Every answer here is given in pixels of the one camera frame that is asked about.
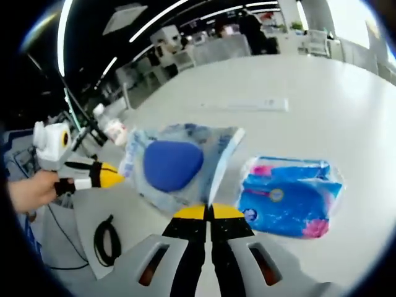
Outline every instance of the table surface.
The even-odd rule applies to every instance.
[[[288,98],[287,113],[211,108],[265,98]],[[174,123],[239,126],[246,136],[233,155],[216,200],[232,203],[239,169],[254,155],[320,158],[345,182],[330,231],[319,239],[269,235],[296,255],[301,269],[321,282],[350,288],[376,263],[396,224],[396,87],[356,66],[307,56],[256,56],[189,69],[157,90],[126,125],[163,128]],[[117,165],[122,151],[107,143],[100,158]],[[111,213],[123,251],[156,233],[169,219],[127,184],[92,189],[74,198],[77,227],[98,278],[102,267],[93,234]],[[210,255],[210,243],[206,243]],[[220,296],[210,257],[196,296]]]

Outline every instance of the human hand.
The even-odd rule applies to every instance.
[[[8,183],[12,204],[17,212],[28,212],[56,198],[56,172],[40,170],[32,178]]]

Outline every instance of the blue package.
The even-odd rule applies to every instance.
[[[342,188],[329,163],[260,157],[249,164],[238,209],[252,229],[300,238],[326,234]]]

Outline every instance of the blue sponge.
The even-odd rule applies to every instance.
[[[155,141],[144,152],[146,180],[163,192],[184,188],[204,162],[202,150],[189,142]]]

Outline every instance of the plastic bag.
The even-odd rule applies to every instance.
[[[324,160],[255,157],[242,169],[237,208],[252,229],[319,238],[341,188],[340,174]]]
[[[162,131],[135,130],[129,133],[126,156],[119,166],[119,173],[125,176],[132,187],[147,201],[170,215],[184,206],[198,203],[210,204],[217,193],[228,160],[241,142],[243,135],[244,130],[238,127],[217,128],[191,123],[175,124]],[[176,143],[176,146],[178,143],[188,144],[202,152],[203,161],[199,170],[193,174],[192,179],[182,189],[162,191],[150,182],[145,167],[145,156],[150,151],[148,148],[155,145],[155,142],[171,142],[171,144]],[[155,161],[161,163],[162,159],[167,157],[169,156],[165,153],[158,153],[155,156]],[[183,157],[186,156],[183,156],[182,153],[180,159],[178,156],[173,156],[173,159],[176,160],[174,165],[194,162],[188,158],[183,160]],[[164,181],[171,180],[177,174],[180,178],[185,177],[181,176],[180,172],[175,172],[172,166],[158,164],[154,169],[157,170],[155,174],[160,175],[162,186]]]

